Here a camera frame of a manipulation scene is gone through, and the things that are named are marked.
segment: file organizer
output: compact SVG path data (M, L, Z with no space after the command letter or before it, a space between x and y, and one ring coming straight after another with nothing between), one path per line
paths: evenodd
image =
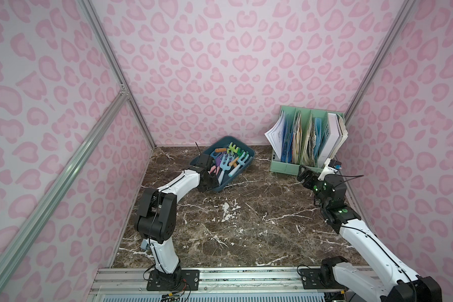
M341 117L344 118L344 114L341 112L336 112L336 111L326 111L326 110L319 110L319 109L308 109L308 108L301 108L301 107L292 107L292 106L282 106L281 110L283 110L286 114L292 114L295 115L296 112L300 112L301 118L300 118L300 124L302 127L302 133L304 131L307 131L307 119L310 114L312 114L312 119L314 118L321 118L322 119L322 127L324 128L326 122L327 122L327 113L335 113L340 115ZM285 162L280 162L280 161L275 161L275 158L277 157L277 154L272 150L272 161L270 163L270 171L271 172L277 172L277 173L283 173L283 174L290 174L290 175L297 175L298 174L298 167L299 165L295 164L289 164ZM322 168L318 167L309 167L315 172L321 172Z

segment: orange handle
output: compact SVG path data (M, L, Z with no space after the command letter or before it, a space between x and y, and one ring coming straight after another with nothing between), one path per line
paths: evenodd
M228 166L233 166L234 163L236 163L236 161L238 160L238 156L236 159L230 161L230 163L228 164Z

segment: black cable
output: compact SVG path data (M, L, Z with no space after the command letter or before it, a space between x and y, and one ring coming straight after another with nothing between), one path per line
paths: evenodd
M381 251L383 251L383 252L386 254L386 256L387 256L387 257L388 257L388 258L389 258L389 259L390 259L397 267L399 267L399 268L401 269L401 271L402 271L403 274L406 276L406 278L408 278L408 280L410 281L410 285L411 285L411 287L412 287L412 289L413 289L414 302L417 302L416 288L415 288L414 283L412 282L411 278L410 278L410 277L408 276L408 274L406 274L406 272L399 266L399 264L398 264L396 261L394 261L394 260L391 258L391 256L389 256L389 254L383 249L383 247L382 247L382 246L381 246L374 238L372 238L371 236L369 236L368 233L366 233L366 232L364 232L364 231L362 231L362 230L360 230L360 229L353 228L352 226L344 226L344 225L341 225L341 224L335 224L335 223L330 223L330 222L326 222L326 223L327 223L328 225L339 226L339 227L341 227L341 228L357 230L357 231L363 233L364 235L366 235L366 237L371 238L371 240L374 241L374 243L381 249Z
M335 185L332 189L335 189L337 188L339 185L343 184L343 183L347 183L348 181L351 181L353 179L356 179L356 178L360 178L360 177L363 177L364 175L358 175L358 176L352 176L352 178L349 178L347 180L344 180L344 181L341 181L340 183L338 183L337 185Z
M303 275L301 275L300 272L298 271L298 268L300 268L301 266L305 266L305 267L307 267L307 268L310 269L310 270L312 269L312 268L310 268L310 266L305 265L305 264L300 264L299 266L297 266L297 269L296 269L297 274L298 274L299 276L301 276L301 277L302 277Z
M195 142L195 145L196 145L197 148L198 148L198 156L200 156L200 155L201 155L201 151L199 150L198 144L197 144L196 142Z
M185 280L184 282L185 282L186 285L190 288L190 292L188 293L188 297L186 298L186 300L183 301L183 302L187 302L188 299L190 298L190 295L191 295L191 287L190 287L190 285L188 284L188 282L187 282L186 280Z
M332 302L334 300L342 300L343 299L343 294L342 293L338 293L337 295L334 295L332 297L330 297L329 299L326 299L326 302Z
M149 240L149 248L151 249L151 252L152 253L156 253L156 251L154 250L154 246L151 245L151 229L153 228L153 224L155 223L155 219L156 219L156 216L158 215L158 211L156 210L156 213L155 213L155 216L153 217L153 222L151 222L151 226L149 227L149 236L148 236L148 240ZM159 258L158 258L158 254L156 253L156 259L158 260L158 263L159 263L159 267L163 270L164 273L166 273L165 269L163 268L163 265L161 265L161 262L159 262Z
M354 176L348 176L348 175L342 175L342 174L339 174L340 176L342 177L362 177L364 175L354 175Z
M351 300L352 300L352 298L354 298L354 296L356 296L356 293L354 293L354 294L351 296L351 298L349 299L349 301L347 301L347 302L351 302Z
M142 278L143 278L145 281L147 281L147 280L146 280L146 278L144 277L144 274L146 274L150 269L154 268L154 266L155 266L155 264L153 263L147 270L144 271L144 273L142 273Z

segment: black mounting plate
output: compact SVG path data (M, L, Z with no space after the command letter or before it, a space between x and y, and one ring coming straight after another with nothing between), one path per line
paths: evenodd
M344 286L337 282L332 286L322 284L319 278L320 269L300 269L298 272L301 274L304 289L344 289Z
M198 290L198 283L199 283L199 270L181 270L181 279L186 280L188 286L186 291L190 289L192 291ZM159 282L160 278L158 275L158 271L154 270L149 275L148 286L146 287L147 291L171 291L169 286L162 285ZM182 287L175 288L175 290L182 290Z

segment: pink leopard print wall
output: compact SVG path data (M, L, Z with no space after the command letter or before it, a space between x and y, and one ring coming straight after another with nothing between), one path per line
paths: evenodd
M339 158L379 238L453 301L453 0L421 1Z
M0 302L84 301L114 256L151 150L125 104L30 248Z
M96 0L159 145L266 143L281 105L345 111L401 1Z
M118 92L74 0L0 0L0 254Z

